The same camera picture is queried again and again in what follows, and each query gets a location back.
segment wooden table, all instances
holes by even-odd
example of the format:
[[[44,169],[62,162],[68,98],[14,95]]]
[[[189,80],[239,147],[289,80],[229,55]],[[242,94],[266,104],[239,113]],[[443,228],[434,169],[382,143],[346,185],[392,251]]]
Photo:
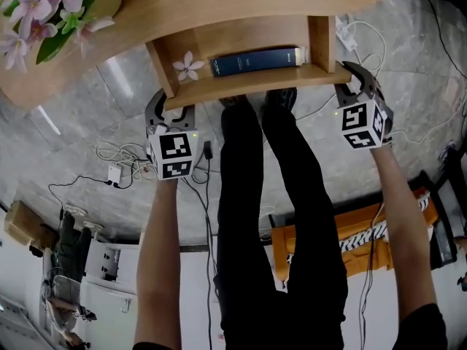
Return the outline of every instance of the wooden table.
[[[31,109],[66,88],[84,71],[146,43],[167,109],[274,88],[349,82],[350,73],[335,61],[335,15],[354,12],[378,0],[123,0],[116,24],[96,32],[87,58],[72,41],[52,61],[35,65],[33,48],[28,73],[5,71],[0,60],[0,87],[16,105]],[[283,45],[304,45],[311,63],[214,78],[209,59],[230,53]],[[207,64],[197,82],[179,83],[172,67],[191,50]]]

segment power adapter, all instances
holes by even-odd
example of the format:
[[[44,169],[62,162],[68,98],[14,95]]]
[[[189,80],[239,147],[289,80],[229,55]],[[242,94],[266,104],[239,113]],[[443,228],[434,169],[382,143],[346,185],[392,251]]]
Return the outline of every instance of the power adapter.
[[[212,159],[212,147],[211,147],[211,142],[210,141],[205,141],[204,142],[203,153],[204,153],[204,157],[207,160]]]
[[[109,176],[108,180],[111,182],[110,184],[113,183],[114,187],[115,185],[120,184],[120,180],[122,179],[122,168],[116,163],[113,165],[109,166]]]

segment black sleeve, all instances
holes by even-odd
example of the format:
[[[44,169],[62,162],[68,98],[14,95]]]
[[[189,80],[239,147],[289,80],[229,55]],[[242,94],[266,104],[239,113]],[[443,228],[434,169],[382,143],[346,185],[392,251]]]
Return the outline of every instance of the black sleeve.
[[[446,325],[438,305],[418,308],[399,325],[393,350],[406,349],[447,349]]]
[[[133,350],[170,350],[168,347],[157,345],[156,343],[141,342],[137,343]]]

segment black shoe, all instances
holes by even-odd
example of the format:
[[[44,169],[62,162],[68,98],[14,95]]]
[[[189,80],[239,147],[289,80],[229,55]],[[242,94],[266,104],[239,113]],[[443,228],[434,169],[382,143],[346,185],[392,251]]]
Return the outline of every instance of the black shoe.
[[[248,102],[247,95],[238,95],[238,96],[231,96],[225,98],[219,98],[219,102],[224,106],[224,108],[228,108],[234,105],[237,102]]]
[[[278,109],[285,109],[288,112],[292,111],[295,102],[297,101],[296,88],[283,88],[281,90],[270,90],[266,94],[266,105]]]

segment person's leg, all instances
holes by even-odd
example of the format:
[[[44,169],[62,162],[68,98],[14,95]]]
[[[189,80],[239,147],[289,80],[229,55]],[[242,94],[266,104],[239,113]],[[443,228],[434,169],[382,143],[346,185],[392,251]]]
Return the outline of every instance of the person's leg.
[[[56,274],[75,280],[76,275],[76,238],[74,235],[74,218],[65,212],[60,229],[60,240],[55,247],[58,267]]]
[[[258,216],[263,187],[263,135],[245,96],[222,114],[225,139],[221,152],[215,283],[227,349],[245,346],[261,335],[257,325],[275,292],[274,278],[260,244]]]
[[[89,246],[93,236],[91,230],[84,227],[81,231],[81,236],[78,238],[76,245],[76,281],[82,281],[86,269],[86,260],[88,260]]]
[[[315,339],[322,338],[327,349],[342,349],[347,272],[320,164],[290,112],[295,98],[296,89],[269,92],[263,116],[264,133],[296,211],[296,250],[288,282],[293,325],[296,336],[308,339],[311,328],[319,333],[322,327],[324,332],[312,336],[312,342],[317,345]]]

